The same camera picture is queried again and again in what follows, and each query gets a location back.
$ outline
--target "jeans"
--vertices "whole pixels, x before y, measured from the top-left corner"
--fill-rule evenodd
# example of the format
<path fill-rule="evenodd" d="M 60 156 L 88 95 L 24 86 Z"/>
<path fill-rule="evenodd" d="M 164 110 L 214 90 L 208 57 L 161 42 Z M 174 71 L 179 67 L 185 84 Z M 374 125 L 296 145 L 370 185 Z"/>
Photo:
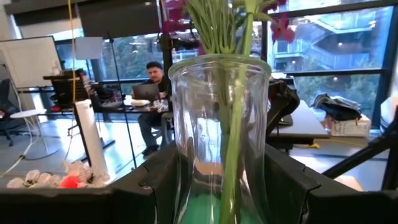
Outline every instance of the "jeans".
<path fill-rule="evenodd" d="M 162 115 L 156 113 L 144 113 L 138 117 L 138 124 L 142 138 L 147 147 L 157 145 L 155 136 L 152 135 L 152 127 L 159 128 Z"/>

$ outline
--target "white round table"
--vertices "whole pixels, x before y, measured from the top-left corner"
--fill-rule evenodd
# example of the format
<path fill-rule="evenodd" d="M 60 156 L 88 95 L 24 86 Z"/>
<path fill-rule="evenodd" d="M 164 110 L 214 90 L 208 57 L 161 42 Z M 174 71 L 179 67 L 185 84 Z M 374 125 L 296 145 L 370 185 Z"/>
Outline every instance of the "white round table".
<path fill-rule="evenodd" d="M 34 119 L 36 119 L 36 121 L 37 121 L 37 129 L 39 131 L 39 137 L 42 138 L 44 150 L 40 150 L 37 152 L 31 152 L 31 153 L 28 152 L 25 155 L 25 158 L 24 158 L 25 160 L 42 159 L 42 158 L 51 156 L 52 154 L 56 153 L 59 150 L 59 148 L 54 148 L 54 147 L 48 148 L 47 144 L 45 143 L 45 139 L 42 134 L 42 130 L 40 127 L 40 120 L 39 120 L 38 115 L 43 114 L 46 111 L 47 111 L 46 109 L 34 109 L 34 110 L 27 110 L 27 111 L 21 111 L 18 113 L 14 113 L 10 116 L 10 118 L 12 118 L 12 119 L 27 119 L 30 117 L 34 117 Z"/>

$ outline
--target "window frame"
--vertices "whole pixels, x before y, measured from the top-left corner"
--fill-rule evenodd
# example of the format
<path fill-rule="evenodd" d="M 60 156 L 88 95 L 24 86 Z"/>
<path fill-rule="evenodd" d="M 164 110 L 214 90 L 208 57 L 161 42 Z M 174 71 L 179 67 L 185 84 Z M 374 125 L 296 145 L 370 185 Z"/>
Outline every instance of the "window frame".
<path fill-rule="evenodd" d="M 389 33 L 387 36 L 386 49 L 384 51 L 384 58 L 381 68 L 369 68 L 369 69 L 350 69 L 350 70 L 324 70 L 324 71 L 311 71 L 311 72 L 284 72 L 288 76 L 293 77 L 319 77 L 329 75 L 364 75 L 364 74 L 380 74 L 379 86 L 377 88 L 376 101 L 373 109 L 372 116 L 372 128 L 379 128 L 381 110 L 380 106 L 385 101 L 390 92 L 390 82 L 392 79 L 393 67 L 397 60 L 396 53 L 398 48 L 398 33 L 394 30 L 394 26 L 398 24 L 398 0 L 376 0 L 368 2 L 357 2 L 352 4 L 341 4 L 338 6 L 327 6 L 315 9 L 302 9 L 296 11 L 286 11 L 271 13 L 272 17 L 279 17 L 282 14 L 287 15 L 288 18 L 312 16 L 319 14 L 331 14 L 348 11 L 359 11 L 363 9 L 379 8 L 379 7 L 394 7 L 392 10 L 392 17 L 390 22 Z M 267 22 L 262 23 L 262 36 L 268 37 L 268 26 Z M 262 38 L 261 55 L 264 61 L 267 61 L 268 54 L 268 39 Z"/>

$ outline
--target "whiteboard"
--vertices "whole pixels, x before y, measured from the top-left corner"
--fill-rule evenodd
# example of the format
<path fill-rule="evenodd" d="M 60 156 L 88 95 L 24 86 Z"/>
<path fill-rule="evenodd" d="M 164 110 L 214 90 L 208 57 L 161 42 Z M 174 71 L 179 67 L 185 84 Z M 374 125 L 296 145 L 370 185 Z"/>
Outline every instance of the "whiteboard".
<path fill-rule="evenodd" d="M 51 86 L 50 75 L 61 70 L 60 59 L 53 37 L 6 40 L 0 42 L 7 67 L 16 88 Z"/>

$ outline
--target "shoe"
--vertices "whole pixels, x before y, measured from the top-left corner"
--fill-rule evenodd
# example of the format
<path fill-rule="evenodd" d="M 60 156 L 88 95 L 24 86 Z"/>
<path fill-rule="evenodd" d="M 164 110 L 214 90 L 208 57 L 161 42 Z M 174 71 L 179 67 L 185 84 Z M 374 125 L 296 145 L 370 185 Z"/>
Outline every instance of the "shoe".
<path fill-rule="evenodd" d="M 154 146 L 148 146 L 144 152 L 142 152 L 142 155 L 144 157 L 151 155 L 152 153 L 156 152 L 158 150 L 159 146 L 158 145 L 154 145 Z"/>

